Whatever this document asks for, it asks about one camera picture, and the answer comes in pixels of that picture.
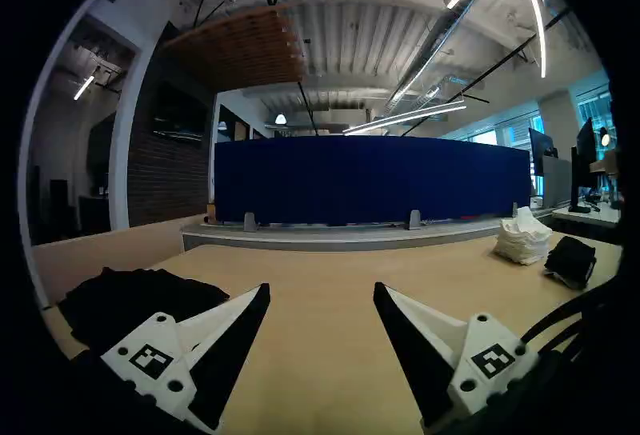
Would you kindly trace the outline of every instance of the desk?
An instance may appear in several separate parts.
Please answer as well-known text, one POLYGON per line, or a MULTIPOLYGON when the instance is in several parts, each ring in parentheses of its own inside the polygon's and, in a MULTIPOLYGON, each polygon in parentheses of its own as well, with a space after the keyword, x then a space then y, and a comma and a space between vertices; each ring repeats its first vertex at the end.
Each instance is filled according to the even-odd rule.
MULTIPOLYGON (((580 206, 589 207, 584 202, 580 202, 578 204, 580 206)), ((569 207, 567 206, 561 209, 554 210, 553 212, 551 212, 551 216, 555 218, 562 218, 564 220, 576 221, 589 225, 599 225, 601 227, 606 227, 607 229, 613 229, 620 221, 620 210, 612 209, 606 202, 598 203, 598 207, 600 209, 599 212, 596 212, 593 207, 591 207, 591 211, 588 214, 580 214, 577 212, 570 212, 569 207)))
MULTIPOLYGON (((551 246, 561 238, 554 233, 551 246)), ((615 274, 621 248, 583 241, 596 248, 593 288, 615 274)), ((370 252, 203 245, 152 268, 207 281, 231 297, 270 283, 271 305, 222 415, 225 433, 421 435, 420 412, 373 303, 374 283, 462 320, 485 310, 518 334, 578 295, 543 277, 542 261, 515 265, 493 255, 494 245, 495 237, 370 252)), ((44 317, 65 353, 78 353, 57 309, 44 317)), ((563 327, 531 345, 539 349, 563 327)))

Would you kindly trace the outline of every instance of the wooden ceiling panel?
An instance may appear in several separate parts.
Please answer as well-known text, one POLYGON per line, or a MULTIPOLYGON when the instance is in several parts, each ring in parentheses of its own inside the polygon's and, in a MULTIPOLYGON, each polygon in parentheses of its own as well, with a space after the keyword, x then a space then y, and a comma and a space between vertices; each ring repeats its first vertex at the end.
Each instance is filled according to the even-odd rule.
POLYGON ((169 40, 174 56, 215 92, 279 82, 300 82, 303 66, 288 6, 268 6, 208 22, 169 40))

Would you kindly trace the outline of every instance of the gray desk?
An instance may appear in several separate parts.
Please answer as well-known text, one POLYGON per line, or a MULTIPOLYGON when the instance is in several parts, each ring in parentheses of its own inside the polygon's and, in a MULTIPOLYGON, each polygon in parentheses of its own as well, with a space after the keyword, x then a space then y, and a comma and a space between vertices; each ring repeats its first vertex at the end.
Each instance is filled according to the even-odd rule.
MULTIPOLYGON (((579 205, 588 207, 584 202, 580 202, 579 205)), ((570 212, 569 207, 567 206, 554 210, 551 212, 551 216, 578 223, 599 225, 601 227, 606 227, 607 229, 613 229, 620 221, 620 210, 613 210, 608 203, 599 203, 598 207, 600 208, 599 212, 596 212, 591 208, 591 211, 588 214, 579 214, 577 212, 570 212)))

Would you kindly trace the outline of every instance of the brick wall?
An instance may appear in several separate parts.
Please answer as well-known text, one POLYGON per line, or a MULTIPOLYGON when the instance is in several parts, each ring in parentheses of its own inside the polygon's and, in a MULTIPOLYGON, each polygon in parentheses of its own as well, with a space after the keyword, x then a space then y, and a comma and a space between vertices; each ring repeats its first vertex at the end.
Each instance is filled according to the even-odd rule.
POLYGON ((131 129, 127 197, 132 227, 202 214, 209 198, 210 117, 200 147, 153 135, 154 99, 162 82, 196 97, 213 113, 214 94, 172 61, 154 55, 142 83, 131 129))

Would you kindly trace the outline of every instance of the television screen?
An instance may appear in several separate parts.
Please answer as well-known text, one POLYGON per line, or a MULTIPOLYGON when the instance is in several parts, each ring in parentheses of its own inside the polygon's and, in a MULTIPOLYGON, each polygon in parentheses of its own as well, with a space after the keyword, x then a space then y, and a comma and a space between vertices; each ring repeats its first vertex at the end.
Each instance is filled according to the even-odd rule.
POLYGON ((207 107, 167 82, 158 87, 151 130, 155 135, 200 146, 207 107))

